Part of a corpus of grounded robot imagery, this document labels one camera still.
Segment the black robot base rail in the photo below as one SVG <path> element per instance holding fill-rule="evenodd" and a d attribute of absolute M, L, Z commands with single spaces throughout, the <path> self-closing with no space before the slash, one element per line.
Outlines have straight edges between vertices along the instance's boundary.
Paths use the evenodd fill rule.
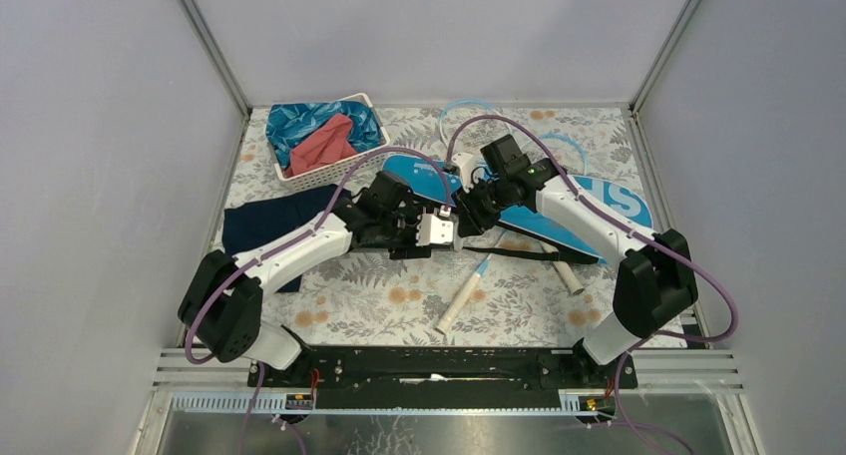
<path fill-rule="evenodd" d="M 580 346 L 437 347 L 308 345 L 250 386 L 302 388 L 322 410 L 561 409 L 563 390 L 585 390 L 598 409 L 617 389 L 637 386 L 634 364 L 597 365 Z"/>

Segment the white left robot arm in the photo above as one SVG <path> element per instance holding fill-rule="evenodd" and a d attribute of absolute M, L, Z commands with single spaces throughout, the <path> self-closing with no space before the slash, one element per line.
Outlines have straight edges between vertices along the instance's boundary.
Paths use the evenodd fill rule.
<path fill-rule="evenodd" d="M 262 318 L 266 296 L 312 268 L 358 249 L 428 251 L 434 235 L 450 234 L 449 207 L 413 194 L 405 181 L 380 171 L 359 194 L 322 187 L 324 206 L 275 240 L 237 254 L 206 254 L 178 309 L 188 363 L 250 360 L 287 386 L 308 376 L 305 343 Z"/>

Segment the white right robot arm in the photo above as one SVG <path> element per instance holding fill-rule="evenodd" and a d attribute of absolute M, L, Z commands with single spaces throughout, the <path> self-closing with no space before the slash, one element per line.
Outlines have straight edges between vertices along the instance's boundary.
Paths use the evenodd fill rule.
<path fill-rule="evenodd" d="M 449 153 L 447 167 L 462 187 L 453 199 L 458 235 L 480 235 L 504 210 L 524 207 L 569 230 L 617 269 L 613 309 L 577 343 L 574 377 L 596 387 L 612 373 L 612 361 L 656 334 L 698 299 L 693 271 L 685 265 L 685 238 L 675 230 L 656 233 L 616 213 L 579 186 L 555 160 L 536 162 L 507 135 L 483 147 L 479 156 L 490 172 L 473 173 L 478 158 Z"/>

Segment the black shuttlecock tube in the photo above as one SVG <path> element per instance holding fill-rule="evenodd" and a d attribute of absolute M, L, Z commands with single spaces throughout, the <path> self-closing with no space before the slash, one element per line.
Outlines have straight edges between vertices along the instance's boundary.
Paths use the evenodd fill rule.
<path fill-rule="evenodd" d="M 407 227 L 399 229 L 393 233 L 387 231 L 377 230 L 375 227 L 363 229 L 355 232 L 350 244 L 350 251 L 385 251 L 399 245 L 416 245 L 415 235 L 417 228 Z M 451 251 L 455 250 L 455 244 L 451 245 L 429 245 L 434 251 Z"/>

